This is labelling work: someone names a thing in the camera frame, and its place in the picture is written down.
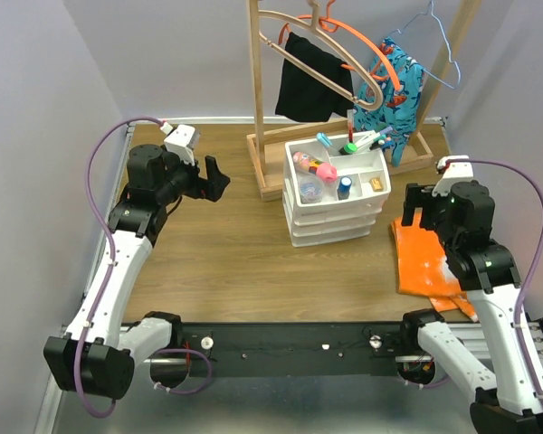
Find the black cap white marker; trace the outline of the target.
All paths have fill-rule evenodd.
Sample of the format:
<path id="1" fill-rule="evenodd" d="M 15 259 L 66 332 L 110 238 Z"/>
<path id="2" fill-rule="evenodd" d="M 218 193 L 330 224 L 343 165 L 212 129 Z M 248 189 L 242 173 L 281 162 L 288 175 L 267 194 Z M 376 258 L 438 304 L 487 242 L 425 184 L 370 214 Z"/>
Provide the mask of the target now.
<path id="1" fill-rule="evenodd" d="M 370 150 L 376 150 L 376 149 L 381 149 L 384 145 L 386 144 L 386 141 L 385 140 L 379 140 L 377 142 L 374 142 L 371 146 L 370 146 Z"/>

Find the beige wooden hanger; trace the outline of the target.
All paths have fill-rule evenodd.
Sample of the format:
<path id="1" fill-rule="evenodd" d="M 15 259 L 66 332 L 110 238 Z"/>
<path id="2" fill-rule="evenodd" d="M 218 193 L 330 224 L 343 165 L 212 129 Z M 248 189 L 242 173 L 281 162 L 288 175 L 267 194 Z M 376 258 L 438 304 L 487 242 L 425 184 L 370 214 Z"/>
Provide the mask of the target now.
<path id="1" fill-rule="evenodd" d="M 385 102 L 382 85 L 323 28 L 329 19 L 319 4 L 309 1 L 310 13 L 293 16 L 263 10 L 248 3 L 252 38 L 254 95 L 262 95 L 261 55 L 264 44 L 283 58 L 275 114 L 293 121 L 326 121 L 349 109 L 374 111 Z"/>

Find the orange white tie-dye cloth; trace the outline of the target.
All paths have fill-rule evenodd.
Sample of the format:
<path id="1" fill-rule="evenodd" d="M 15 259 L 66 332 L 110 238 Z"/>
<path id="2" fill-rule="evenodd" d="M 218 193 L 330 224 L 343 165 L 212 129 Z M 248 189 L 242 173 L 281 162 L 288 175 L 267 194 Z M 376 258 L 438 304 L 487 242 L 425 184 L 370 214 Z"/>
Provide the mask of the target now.
<path id="1" fill-rule="evenodd" d="M 478 322 L 475 308 L 448 268 L 437 236 L 419 226 L 420 218 L 421 213 L 417 212 L 411 226 L 403 226 L 401 217 L 391 223 L 397 256 L 397 292 L 427 298 L 437 312 L 459 310 L 472 322 Z"/>

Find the black green highlighter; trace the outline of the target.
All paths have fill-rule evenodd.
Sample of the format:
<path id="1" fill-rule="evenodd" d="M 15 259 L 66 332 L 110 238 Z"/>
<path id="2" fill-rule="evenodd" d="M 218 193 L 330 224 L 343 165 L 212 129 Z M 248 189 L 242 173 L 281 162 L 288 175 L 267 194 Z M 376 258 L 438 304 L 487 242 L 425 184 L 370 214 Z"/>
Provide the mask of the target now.
<path id="1" fill-rule="evenodd" d="M 348 142 L 338 152 L 343 156 L 353 155 L 357 152 L 357 146 L 352 142 Z"/>

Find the blue cap clear tube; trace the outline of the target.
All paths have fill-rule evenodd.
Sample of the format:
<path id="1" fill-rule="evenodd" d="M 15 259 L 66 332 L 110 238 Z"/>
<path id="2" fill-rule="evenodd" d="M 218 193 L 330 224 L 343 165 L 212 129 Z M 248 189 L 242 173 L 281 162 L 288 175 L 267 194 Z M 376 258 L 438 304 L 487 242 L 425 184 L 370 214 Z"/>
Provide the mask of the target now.
<path id="1" fill-rule="evenodd" d="M 347 200 L 353 181 L 349 176 L 342 176 L 338 182 L 337 197 L 340 201 Z"/>

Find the white plastic drawer organizer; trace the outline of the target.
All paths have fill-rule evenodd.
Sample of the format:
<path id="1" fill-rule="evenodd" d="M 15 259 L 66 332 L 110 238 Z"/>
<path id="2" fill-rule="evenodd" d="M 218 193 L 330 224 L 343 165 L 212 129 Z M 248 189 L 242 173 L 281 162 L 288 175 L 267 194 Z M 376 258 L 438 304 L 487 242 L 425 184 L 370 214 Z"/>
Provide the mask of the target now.
<path id="1" fill-rule="evenodd" d="M 348 142 L 347 134 L 329 137 L 331 148 L 325 148 L 315 137 L 291 141 L 284 145 L 282 206 L 294 247 L 345 241 L 367 236 L 391 192 L 388 168 L 382 150 L 368 148 L 343 156 L 338 151 Z M 338 178 L 325 184 L 319 203 L 304 204 L 300 200 L 298 181 L 304 175 L 296 170 L 292 156 L 303 152 L 336 167 Z M 352 181 L 347 200 L 337 197 L 339 179 Z M 374 192 L 370 180 L 379 177 L 384 190 Z"/>

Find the red pen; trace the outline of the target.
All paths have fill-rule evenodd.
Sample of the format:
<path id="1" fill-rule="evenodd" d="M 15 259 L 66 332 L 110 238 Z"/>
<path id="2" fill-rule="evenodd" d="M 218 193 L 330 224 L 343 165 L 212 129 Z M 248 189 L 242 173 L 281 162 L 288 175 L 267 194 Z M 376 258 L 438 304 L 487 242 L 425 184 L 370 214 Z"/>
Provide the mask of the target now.
<path id="1" fill-rule="evenodd" d="M 354 143 L 354 109 L 347 110 L 348 142 Z"/>

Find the small yellow eraser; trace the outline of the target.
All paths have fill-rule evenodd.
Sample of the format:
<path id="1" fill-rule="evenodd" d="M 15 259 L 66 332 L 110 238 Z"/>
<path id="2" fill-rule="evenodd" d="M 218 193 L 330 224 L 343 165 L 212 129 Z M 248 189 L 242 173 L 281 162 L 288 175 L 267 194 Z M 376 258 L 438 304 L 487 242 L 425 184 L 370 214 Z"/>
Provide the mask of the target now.
<path id="1" fill-rule="evenodd" d="M 384 186 L 379 177 L 374 177 L 369 182 L 374 192 L 382 192 L 384 190 Z"/>

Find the wooden clothes rack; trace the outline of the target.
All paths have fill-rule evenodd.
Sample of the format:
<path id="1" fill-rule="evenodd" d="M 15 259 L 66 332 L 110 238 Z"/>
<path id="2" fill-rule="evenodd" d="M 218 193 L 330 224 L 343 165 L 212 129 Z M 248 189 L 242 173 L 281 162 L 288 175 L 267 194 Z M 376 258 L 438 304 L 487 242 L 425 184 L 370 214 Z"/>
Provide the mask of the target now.
<path id="1" fill-rule="evenodd" d="M 340 22 L 329 16 L 329 13 L 322 14 L 319 11 L 319 3 L 309 1 L 311 13 L 300 17 L 289 14 L 262 10 L 257 1 L 247 3 L 248 22 L 249 22 L 249 52 L 250 64 L 252 69 L 252 95 L 254 105 L 254 132 L 246 137 L 247 146 L 254 168 L 255 179 L 259 188 L 261 199 L 265 202 L 271 202 L 281 199 L 283 169 L 282 149 L 283 146 L 297 139 L 310 138 L 313 134 L 320 131 L 335 133 L 342 132 L 347 125 L 345 120 L 330 120 L 323 123 L 300 124 L 294 127 L 285 127 L 267 131 L 263 119 L 263 89 L 262 89 L 262 56 L 261 47 L 267 46 L 277 52 L 283 59 L 307 72 L 319 83 L 326 85 L 330 90 L 334 90 L 341 97 L 344 97 L 354 103 L 357 103 L 364 109 L 376 109 L 379 103 L 383 101 L 381 90 L 376 85 L 376 78 L 371 77 L 368 71 L 361 66 L 350 52 L 336 42 L 331 36 L 336 30 L 343 29 L 356 36 L 366 46 L 372 50 L 382 64 L 385 65 L 395 89 L 400 89 L 400 82 L 397 74 L 393 71 L 392 65 L 378 47 L 361 32 L 353 27 Z M 390 174 L 399 175 L 402 173 L 425 169 L 433 163 L 433 152 L 428 146 L 422 133 L 422 126 L 428 115 L 429 109 L 433 105 L 436 96 L 441 87 L 441 79 L 452 65 L 456 67 L 455 55 L 460 49 L 461 42 L 467 34 L 473 18 L 478 12 L 481 3 L 479 1 L 462 1 L 455 14 L 449 31 L 444 33 L 444 42 L 446 47 L 441 49 L 433 63 L 432 72 L 425 81 L 421 94 L 420 103 L 416 112 L 416 127 L 414 133 L 409 137 L 407 147 L 402 154 L 402 159 L 398 165 L 390 165 Z M 336 55 L 342 58 L 347 64 L 346 68 L 355 71 L 358 76 L 368 85 L 375 94 L 375 101 L 367 103 L 357 97 L 335 82 L 329 80 L 320 73 L 312 70 L 308 65 L 297 60 L 288 54 L 281 46 L 280 42 L 274 42 L 267 38 L 260 30 L 260 20 L 269 18 L 278 20 L 284 24 L 283 31 L 291 26 L 309 32 L 324 42 Z"/>

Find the black shorts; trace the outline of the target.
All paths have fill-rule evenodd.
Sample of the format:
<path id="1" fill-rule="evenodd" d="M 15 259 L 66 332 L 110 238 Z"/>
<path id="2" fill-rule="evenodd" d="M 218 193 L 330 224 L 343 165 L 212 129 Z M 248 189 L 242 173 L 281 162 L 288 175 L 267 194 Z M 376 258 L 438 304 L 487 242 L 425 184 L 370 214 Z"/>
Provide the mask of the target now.
<path id="1" fill-rule="evenodd" d="M 322 51 L 308 39 L 290 32 L 286 52 L 303 61 L 340 87 L 353 92 L 351 72 L 345 63 L 329 52 Z M 281 70 L 281 85 L 275 114 L 296 122 L 326 122 L 333 114 L 341 117 L 354 108 L 352 101 L 317 81 L 307 72 L 285 60 Z"/>

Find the blue fish print garment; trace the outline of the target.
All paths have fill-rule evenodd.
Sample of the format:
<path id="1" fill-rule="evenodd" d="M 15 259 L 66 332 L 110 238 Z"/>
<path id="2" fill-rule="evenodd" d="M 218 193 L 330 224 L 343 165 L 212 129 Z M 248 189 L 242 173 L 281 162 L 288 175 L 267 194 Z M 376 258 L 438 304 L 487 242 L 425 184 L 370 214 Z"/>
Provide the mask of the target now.
<path id="1" fill-rule="evenodd" d="M 389 77 L 386 66 L 376 56 L 370 63 L 369 71 L 382 90 L 383 104 L 374 111 L 354 107 L 354 129 L 356 131 L 379 131 L 384 125 L 393 130 L 388 134 L 395 144 L 391 150 L 392 166 L 399 166 L 409 141 L 416 129 L 416 113 L 424 87 L 424 67 L 406 53 L 391 37 L 386 37 L 379 46 L 393 66 L 399 80 L 400 90 L 396 90 Z"/>

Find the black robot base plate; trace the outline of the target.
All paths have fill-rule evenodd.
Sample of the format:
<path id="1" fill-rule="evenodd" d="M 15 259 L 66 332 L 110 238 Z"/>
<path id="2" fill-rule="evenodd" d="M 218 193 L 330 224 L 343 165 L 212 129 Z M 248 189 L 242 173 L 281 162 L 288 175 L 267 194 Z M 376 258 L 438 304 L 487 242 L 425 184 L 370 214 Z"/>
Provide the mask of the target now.
<path id="1" fill-rule="evenodd" d="M 405 340 L 396 321 L 186 323 L 191 354 L 156 354 L 150 378 L 196 387 L 204 378 L 367 375 L 439 382 L 440 365 Z"/>

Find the pink lid pencil tube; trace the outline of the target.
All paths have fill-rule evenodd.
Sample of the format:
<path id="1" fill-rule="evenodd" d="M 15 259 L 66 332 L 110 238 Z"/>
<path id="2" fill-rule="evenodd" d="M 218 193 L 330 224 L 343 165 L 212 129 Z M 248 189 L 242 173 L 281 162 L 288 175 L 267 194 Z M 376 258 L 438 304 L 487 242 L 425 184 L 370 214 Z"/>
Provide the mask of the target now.
<path id="1" fill-rule="evenodd" d="M 292 156 L 292 162 L 296 170 L 305 174 L 315 175 L 324 183 L 334 183 L 338 178 L 335 166 L 303 152 L 296 152 Z"/>

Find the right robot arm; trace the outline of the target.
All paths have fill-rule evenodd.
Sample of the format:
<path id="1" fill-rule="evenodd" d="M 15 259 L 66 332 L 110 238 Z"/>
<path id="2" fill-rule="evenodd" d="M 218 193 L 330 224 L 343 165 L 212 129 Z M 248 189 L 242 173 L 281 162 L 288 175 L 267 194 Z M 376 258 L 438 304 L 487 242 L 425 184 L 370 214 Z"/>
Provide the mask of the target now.
<path id="1" fill-rule="evenodd" d="M 495 203 L 476 181 L 453 184 L 446 195 L 409 184 L 401 223 L 422 211 L 420 227 L 433 231 L 449 270 L 478 316 L 492 367 L 486 368 L 431 309 L 407 313 L 398 332 L 409 354 L 433 357 L 470 403 L 479 433 L 543 433 L 543 367 L 523 309 L 520 276 L 510 251 L 491 237 Z"/>

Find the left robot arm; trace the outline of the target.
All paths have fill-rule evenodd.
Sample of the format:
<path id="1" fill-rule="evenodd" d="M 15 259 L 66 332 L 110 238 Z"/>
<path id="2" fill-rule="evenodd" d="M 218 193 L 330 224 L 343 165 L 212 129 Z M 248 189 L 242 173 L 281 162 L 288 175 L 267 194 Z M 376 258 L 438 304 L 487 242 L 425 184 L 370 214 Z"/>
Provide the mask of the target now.
<path id="1" fill-rule="evenodd" d="M 59 388 L 113 401 L 122 399 L 136 368 L 149 356 L 176 355 L 184 346 L 180 316 L 152 311 L 120 331 L 138 274 L 171 211 L 183 197 L 218 201 L 230 183 L 213 156 L 206 175 L 192 151 L 141 145 L 129 152 L 128 182 L 100 222 L 106 245 L 81 308 L 61 337 L 47 339 L 43 356 Z"/>

